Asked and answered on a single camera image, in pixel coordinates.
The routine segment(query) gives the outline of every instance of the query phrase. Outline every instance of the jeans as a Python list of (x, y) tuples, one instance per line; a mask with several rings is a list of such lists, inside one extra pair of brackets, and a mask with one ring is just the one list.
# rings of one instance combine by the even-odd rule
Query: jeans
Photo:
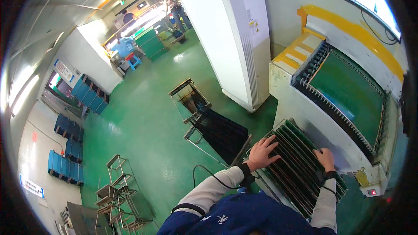
[(186, 17), (186, 15), (184, 13), (184, 9), (182, 7), (180, 8), (180, 10), (177, 10), (177, 11), (175, 11), (174, 9), (172, 9), (171, 10), (171, 13), (173, 14), (173, 17), (175, 19), (175, 22), (177, 23), (177, 25), (179, 26), (180, 30), (183, 33), (184, 33), (184, 27), (183, 27), (183, 24), (180, 21), (180, 17), (183, 19), (183, 22), (185, 23), (185, 26), (188, 29), (191, 29), (191, 23), (190, 23), (188, 17)]

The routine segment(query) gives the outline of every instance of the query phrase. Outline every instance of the blue stool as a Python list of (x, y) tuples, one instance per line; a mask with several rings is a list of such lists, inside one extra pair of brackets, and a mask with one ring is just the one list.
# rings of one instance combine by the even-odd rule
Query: blue stool
[[(134, 58), (136, 60), (134, 64), (130, 62), (131, 58)], [(128, 64), (131, 66), (132, 70), (135, 70), (135, 65), (142, 64), (141, 59), (139, 59), (133, 52), (130, 53), (127, 57), (125, 57), (125, 60), (128, 61)]]

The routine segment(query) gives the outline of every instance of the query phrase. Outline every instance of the black cable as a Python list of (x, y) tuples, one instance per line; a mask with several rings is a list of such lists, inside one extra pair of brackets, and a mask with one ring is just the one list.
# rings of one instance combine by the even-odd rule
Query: black cable
[(398, 41), (395, 37), (393, 37), (393, 39), (390, 39), (390, 38), (389, 38), (389, 36), (388, 36), (388, 30), (387, 30), (387, 29), (385, 29), (385, 30), (384, 30), (384, 33), (386, 34), (386, 37), (387, 37), (390, 41), (392, 41), (392, 42), (394, 42), (394, 41)]
[(363, 17), (363, 20), (364, 20), (364, 22), (366, 23), (366, 25), (369, 27), (369, 29), (373, 32), (373, 34), (382, 42), (382, 43), (384, 43), (384, 44), (388, 44), (388, 45), (393, 45), (393, 44), (396, 44), (398, 41), (396, 40), (395, 42), (393, 42), (392, 44), (389, 44), (389, 43), (386, 43), (385, 41), (383, 41), (382, 39), (380, 39), (380, 37), (378, 37), (378, 35), (376, 35), (376, 33), (373, 31), (373, 29), (369, 26), (369, 24), (367, 23), (367, 21), (366, 21), (366, 19), (364, 18), (364, 15), (363, 15), (363, 10), (362, 9), (360, 9), (360, 12), (362, 13), (362, 17)]
[(194, 168), (193, 168), (193, 188), (196, 188), (196, 181), (194, 180), (194, 171), (196, 170), (196, 168), (197, 167), (202, 167), (203, 169), (205, 169), (208, 173), (210, 173), (210, 175), (212, 175), (220, 184), (222, 184), (223, 186), (225, 186), (225, 187), (227, 187), (228, 189), (232, 189), (232, 190), (235, 190), (235, 189), (238, 189), (238, 188), (240, 188), (240, 187), (235, 187), (235, 188), (233, 188), (233, 187), (229, 187), (228, 185), (226, 185), (225, 183), (223, 183), (221, 180), (219, 180), (215, 175), (213, 175), (208, 169), (206, 169), (206, 167), (205, 166), (203, 166), (203, 165), (196, 165)]

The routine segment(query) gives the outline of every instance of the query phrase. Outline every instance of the hand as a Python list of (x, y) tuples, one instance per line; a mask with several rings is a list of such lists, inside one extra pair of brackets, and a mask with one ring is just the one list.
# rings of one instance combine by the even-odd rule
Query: hand
[(269, 138), (261, 138), (256, 142), (249, 152), (249, 158), (244, 163), (248, 164), (248, 168), (251, 172), (265, 168), (275, 160), (280, 158), (280, 155), (268, 157), (269, 153), (278, 145), (278, 143), (270, 144), (276, 136), (272, 135)]
[(324, 166), (325, 172), (335, 171), (334, 168), (334, 156), (332, 152), (327, 148), (321, 148), (320, 151), (312, 150), (318, 158), (318, 161)]

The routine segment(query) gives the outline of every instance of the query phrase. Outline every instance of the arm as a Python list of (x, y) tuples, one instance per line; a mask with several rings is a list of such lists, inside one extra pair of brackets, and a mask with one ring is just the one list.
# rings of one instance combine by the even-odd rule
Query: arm
[[(321, 149), (322, 153), (318, 150), (314, 150), (319, 162), (324, 166), (325, 171), (335, 171), (334, 158), (329, 149)], [(336, 180), (334, 178), (325, 181), (324, 187), (336, 192)], [(313, 209), (311, 226), (317, 228), (328, 227), (337, 233), (337, 217), (335, 216), (335, 210), (337, 207), (337, 198), (335, 194), (330, 190), (321, 187), (318, 199)]]
[(163, 3), (165, 5), (165, 14), (167, 14), (167, 11), (169, 10), (169, 5), (167, 4), (167, 0), (164, 0)]
[[(268, 157), (268, 154), (278, 144), (274, 143), (270, 145), (270, 142), (274, 138), (274, 135), (270, 138), (262, 138), (254, 144), (249, 154), (248, 161), (245, 161), (240, 166), (234, 166), (230, 169), (219, 171), (215, 174), (215, 176), (229, 187), (238, 186), (243, 178), (250, 175), (251, 172), (257, 169), (265, 168), (267, 165), (280, 158), (278, 155), (272, 158)], [(181, 199), (179, 205), (185, 203), (192, 204), (202, 209), (206, 214), (210, 207), (215, 202), (219, 201), (228, 190), (229, 189), (227, 187), (223, 186), (214, 177), (210, 176), (189, 192), (189, 194), (187, 194), (183, 199)], [(196, 210), (190, 208), (179, 208), (175, 211), (187, 211), (198, 216), (202, 215)]]

